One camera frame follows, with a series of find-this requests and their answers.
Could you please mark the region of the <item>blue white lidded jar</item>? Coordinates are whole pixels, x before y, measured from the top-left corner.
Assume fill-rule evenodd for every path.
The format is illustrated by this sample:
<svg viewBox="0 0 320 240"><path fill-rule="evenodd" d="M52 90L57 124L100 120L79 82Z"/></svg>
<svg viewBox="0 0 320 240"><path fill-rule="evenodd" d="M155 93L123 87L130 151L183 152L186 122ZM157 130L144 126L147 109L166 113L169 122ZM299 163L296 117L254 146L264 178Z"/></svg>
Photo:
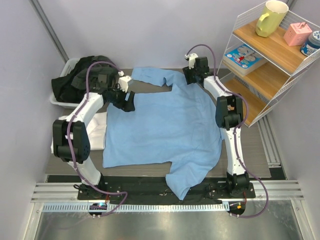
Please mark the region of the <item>blue white lidded jar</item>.
<svg viewBox="0 0 320 240"><path fill-rule="evenodd" d="M310 56L320 48L320 31L312 32L303 45L300 47L300 52L305 56Z"/></svg>

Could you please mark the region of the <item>black dark clothes pile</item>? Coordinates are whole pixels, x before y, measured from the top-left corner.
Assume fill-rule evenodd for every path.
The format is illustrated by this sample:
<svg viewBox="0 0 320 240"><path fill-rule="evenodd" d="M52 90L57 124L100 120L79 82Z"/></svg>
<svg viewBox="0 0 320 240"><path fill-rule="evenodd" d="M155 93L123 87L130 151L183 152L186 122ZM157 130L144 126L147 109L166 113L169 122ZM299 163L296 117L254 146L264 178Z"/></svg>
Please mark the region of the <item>black dark clothes pile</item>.
<svg viewBox="0 0 320 240"><path fill-rule="evenodd" d="M88 68L95 62L89 72L88 84L92 90L98 84L98 75L108 75L109 77L118 74L118 70L105 62L112 61L103 55L82 57L75 64L74 68L65 76L54 78L51 80L52 91L55 99L62 103L78 104L82 101L86 93L86 75Z"/></svg>

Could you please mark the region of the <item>light blue long sleeve shirt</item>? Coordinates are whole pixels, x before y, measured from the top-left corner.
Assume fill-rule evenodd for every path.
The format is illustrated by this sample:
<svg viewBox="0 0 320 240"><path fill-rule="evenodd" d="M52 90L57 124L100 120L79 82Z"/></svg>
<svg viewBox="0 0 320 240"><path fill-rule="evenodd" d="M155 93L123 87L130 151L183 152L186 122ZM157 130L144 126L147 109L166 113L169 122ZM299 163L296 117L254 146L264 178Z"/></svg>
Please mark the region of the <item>light blue long sleeve shirt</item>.
<svg viewBox="0 0 320 240"><path fill-rule="evenodd" d="M165 180L183 200L219 162L223 137L216 107L197 84L178 71L136 67L132 78L171 91L137 93L135 110L107 107L104 168L171 163Z"/></svg>

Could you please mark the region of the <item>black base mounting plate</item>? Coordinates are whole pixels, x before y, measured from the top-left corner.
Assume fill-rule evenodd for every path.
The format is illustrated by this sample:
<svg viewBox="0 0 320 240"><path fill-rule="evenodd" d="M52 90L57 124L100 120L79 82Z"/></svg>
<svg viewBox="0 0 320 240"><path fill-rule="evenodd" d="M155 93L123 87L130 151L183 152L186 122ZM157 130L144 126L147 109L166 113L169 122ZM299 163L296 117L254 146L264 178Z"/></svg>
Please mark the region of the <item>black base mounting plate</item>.
<svg viewBox="0 0 320 240"><path fill-rule="evenodd" d="M104 191L127 192L125 205L208 205L220 204L227 199L234 202L256 197L252 184L246 190L231 193L223 178L205 178L191 187L183 200L178 199L163 177L108 176L105 178Z"/></svg>

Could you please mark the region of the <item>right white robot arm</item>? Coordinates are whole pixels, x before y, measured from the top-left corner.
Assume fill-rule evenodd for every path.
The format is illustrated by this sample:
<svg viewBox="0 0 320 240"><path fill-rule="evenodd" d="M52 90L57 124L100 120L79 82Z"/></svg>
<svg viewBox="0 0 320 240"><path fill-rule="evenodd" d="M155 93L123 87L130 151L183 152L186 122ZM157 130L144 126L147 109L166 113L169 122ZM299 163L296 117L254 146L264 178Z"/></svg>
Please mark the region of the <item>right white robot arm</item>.
<svg viewBox="0 0 320 240"><path fill-rule="evenodd" d="M241 145L241 124L244 120L243 100L231 92L218 77L210 72L208 59L187 54L188 66L182 69L187 84L200 84L216 100L215 121L225 140L227 153L226 193L241 198L249 189L249 174L244 168Z"/></svg>

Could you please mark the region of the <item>blue white tissue pack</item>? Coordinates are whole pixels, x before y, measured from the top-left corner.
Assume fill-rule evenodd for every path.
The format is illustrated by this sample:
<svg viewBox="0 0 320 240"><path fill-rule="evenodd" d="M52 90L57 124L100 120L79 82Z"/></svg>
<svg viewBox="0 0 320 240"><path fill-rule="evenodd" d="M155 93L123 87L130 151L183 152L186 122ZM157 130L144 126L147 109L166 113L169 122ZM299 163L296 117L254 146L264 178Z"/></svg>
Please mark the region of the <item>blue white tissue pack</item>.
<svg viewBox="0 0 320 240"><path fill-rule="evenodd" d="M246 44L228 51L224 54L222 60L242 76L253 72L267 63L267 60L262 55Z"/></svg>

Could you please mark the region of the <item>yellow green ceramic mug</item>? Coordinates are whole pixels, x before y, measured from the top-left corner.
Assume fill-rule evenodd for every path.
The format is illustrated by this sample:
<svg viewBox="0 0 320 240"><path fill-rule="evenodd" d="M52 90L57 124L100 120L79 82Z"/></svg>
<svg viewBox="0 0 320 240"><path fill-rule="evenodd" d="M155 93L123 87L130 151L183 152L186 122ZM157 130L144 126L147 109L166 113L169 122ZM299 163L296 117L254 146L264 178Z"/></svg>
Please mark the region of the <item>yellow green ceramic mug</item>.
<svg viewBox="0 0 320 240"><path fill-rule="evenodd" d="M269 37L280 25L289 11L289 6L280 0L268 0L258 18L255 32L258 36Z"/></svg>

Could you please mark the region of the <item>pink cube power adapter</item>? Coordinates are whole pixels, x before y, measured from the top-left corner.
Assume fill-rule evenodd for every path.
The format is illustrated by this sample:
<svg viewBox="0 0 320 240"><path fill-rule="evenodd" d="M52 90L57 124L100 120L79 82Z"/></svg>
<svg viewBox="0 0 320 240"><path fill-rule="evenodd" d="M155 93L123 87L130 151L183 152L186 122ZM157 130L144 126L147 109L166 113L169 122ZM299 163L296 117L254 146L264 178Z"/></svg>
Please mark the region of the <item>pink cube power adapter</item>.
<svg viewBox="0 0 320 240"><path fill-rule="evenodd" d="M307 40L312 32L313 31L307 22L291 23L285 32L283 39L290 47L299 46Z"/></svg>

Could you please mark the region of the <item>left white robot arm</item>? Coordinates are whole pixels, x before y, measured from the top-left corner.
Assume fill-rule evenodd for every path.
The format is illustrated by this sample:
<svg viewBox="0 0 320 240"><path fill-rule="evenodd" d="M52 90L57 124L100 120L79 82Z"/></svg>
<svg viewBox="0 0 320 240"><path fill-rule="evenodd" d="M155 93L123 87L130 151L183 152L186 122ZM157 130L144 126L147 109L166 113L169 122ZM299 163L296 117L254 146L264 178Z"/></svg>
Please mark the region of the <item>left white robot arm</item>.
<svg viewBox="0 0 320 240"><path fill-rule="evenodd" d="M133 91L128 91L133 78L123 75L115 86L92 88L85 93L80 104L66 119L57 119L52 125L52 150L55 157L71 166L89 186L89 194L100 200L107 192L104 176L97 170L90 158L91 144L87 127L96 112L106 103L124 111L133 112Z"/></svg>

